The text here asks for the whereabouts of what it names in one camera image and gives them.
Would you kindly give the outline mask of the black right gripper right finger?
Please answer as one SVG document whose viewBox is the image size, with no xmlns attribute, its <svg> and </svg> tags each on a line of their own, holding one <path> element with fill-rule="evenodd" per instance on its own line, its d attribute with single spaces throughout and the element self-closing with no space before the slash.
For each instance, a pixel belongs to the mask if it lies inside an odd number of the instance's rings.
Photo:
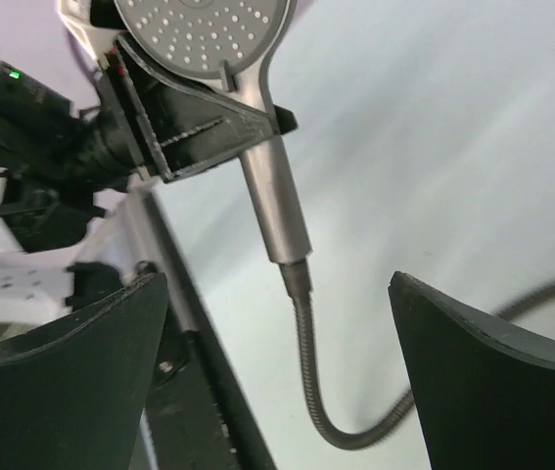
<svg viewBox="0 0 555 470">
<path fill-rule="evenodd" d="M 555 340 L 405 273 L 393 320 L 434 469 L 555 469 Z"/>
</svg>

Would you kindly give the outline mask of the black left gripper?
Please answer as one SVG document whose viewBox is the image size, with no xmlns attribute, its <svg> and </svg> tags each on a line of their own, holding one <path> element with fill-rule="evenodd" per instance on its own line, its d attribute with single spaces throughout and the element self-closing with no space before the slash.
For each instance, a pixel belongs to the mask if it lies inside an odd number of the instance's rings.
<svg viewBox="0 0 555 470">
<path fill-rule="evenodd" d="M 99 61 L 101 108 L 89 125 L 88 174 L 97 184 L 124 184 L 133 173 L 187 179 L 299 127 L 288 109 L 278 106 L 270 117 L 165 70 L 127 33 L 114 45 Z"/>
</svg>

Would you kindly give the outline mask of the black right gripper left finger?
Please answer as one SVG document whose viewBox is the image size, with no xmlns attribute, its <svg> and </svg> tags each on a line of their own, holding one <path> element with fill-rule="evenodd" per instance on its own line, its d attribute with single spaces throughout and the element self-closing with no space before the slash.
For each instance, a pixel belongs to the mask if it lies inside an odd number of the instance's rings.
<svg viewBox="0 0 555 470">
<path fill-rule="evenodd" d="M 168 306 L 162 274 L 0 342 L 0 469 L 126 469 Z"/>
</svg>

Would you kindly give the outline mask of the grey shower head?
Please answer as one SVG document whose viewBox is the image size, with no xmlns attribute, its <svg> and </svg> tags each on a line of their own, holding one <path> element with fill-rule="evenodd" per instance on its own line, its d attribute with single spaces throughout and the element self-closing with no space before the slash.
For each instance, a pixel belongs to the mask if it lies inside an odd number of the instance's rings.
<svg viewBox="0 0 555 470">
<path fill-rule="evenodd" d="M 268 68 L 296 2 L 124 0 L 115 5 L 138 45 L 167 71 L 275 118 Z M 311 244 L 282 137 L 251 147 L 240 161 L 269 259 L 277 264 L 305 259 Z"/>
</svg>

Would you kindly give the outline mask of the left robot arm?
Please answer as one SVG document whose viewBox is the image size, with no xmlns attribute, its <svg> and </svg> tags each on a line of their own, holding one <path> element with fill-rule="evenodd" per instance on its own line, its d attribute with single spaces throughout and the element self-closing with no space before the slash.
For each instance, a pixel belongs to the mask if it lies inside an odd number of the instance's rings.
<svg viewBox="0 0 555 470">
<path fill-rule="evenodd" d="M 96 195 L 127 192 L 139 170 L 189 178 L 298 126 L 287 109 L 256 110 L 165 70 L 126 33 L 108 59 L 87 110 L 0 62 L 0 225 L 15 251 L 79 244 L 106 215 Z"/>
</svg>

